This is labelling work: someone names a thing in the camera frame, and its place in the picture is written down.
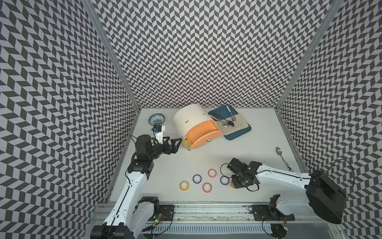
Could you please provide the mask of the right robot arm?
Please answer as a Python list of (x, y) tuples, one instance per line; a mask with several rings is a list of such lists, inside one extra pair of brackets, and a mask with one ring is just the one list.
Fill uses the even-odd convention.
[(227, 169), (232, 172), (231, 181), (236, 189), (268, 184), (294, 192), (293, 196), (285, 197), (276, 194), (270, 201), (270, 206), (285, 216), (316, 214), (328, 223), (342, 223), (347, 194), (321, 170), (298, 173), (256, 161), (245, 164), (236, 158), (227, 164)]

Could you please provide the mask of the yellow tape roll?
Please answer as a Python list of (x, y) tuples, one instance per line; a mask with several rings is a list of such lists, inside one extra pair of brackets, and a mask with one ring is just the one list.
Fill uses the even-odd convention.
[(230, 187), (231, 187), (232, 189), (236, 190), (236, 188), (234, 187), (234, 185), (233, 185), (233, 182), (232, 182), (232, 181), (230, 182)]
[(190, 184), (188, 181), (184, 180), (180, 183), (180, 190), (185, 192), (185, 191), (188, 191), (190, 188)]

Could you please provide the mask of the yellow drawer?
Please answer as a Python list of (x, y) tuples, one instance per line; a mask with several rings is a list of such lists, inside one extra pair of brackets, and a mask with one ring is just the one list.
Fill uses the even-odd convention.
[(185, 146), (185, 148), (191, 148), (191, 146), (192, 146), (192, 144), (190, 143), (190, 141), (187, 138), (184, 139), (184, 146)]

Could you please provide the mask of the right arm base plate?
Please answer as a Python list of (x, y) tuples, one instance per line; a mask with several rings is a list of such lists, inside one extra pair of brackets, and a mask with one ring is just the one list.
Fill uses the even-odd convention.
[(295, 221), (294, 214), (284, 215), (275, 207), (269, 209), (268, 205), (251, 205), (248, 207), (249, 212), (254, 216), (254, 220), (257, 222), (263, 221)]

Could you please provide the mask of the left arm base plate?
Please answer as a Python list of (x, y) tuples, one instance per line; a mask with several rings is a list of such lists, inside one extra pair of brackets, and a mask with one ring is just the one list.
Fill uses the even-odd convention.
[(154, 222), (158, 217), (159, 214), (163, 214), (163, 221), (165, 222), (170, 222), (174, 218), (174, 213), (175, 213), (175, 205), (171, 204), (165, 204), (165, 205), (160, 205), (159, 210), (155, 212), (155, 214), (147, 221), (147, 222)]

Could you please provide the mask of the orange top drawer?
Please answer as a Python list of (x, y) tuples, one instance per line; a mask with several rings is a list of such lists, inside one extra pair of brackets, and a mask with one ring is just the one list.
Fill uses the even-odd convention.
[(194, 150), (221, 136), (223, 136), (223, 132), (218, 128), (215, 121), (204, 121), (191, 128), (185, 135), (185, 138), (192, 144), (191, 148), (187, 149), (190, 151)]

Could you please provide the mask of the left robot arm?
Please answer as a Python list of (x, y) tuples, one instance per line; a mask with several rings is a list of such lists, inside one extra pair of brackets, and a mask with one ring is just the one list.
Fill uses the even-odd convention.
[(154, 167), (154, 160), (162, 154), (175, 154), (181, 138), (164, 137), (163, 143), (148, 134), (136, 138), (125, 177), (126, 182), (111, 212), (102, 225), (93, 227), (91, 239), (137, 239), (147, 221), (158, 215), (160, 203), (157, 197), (139, 199)]

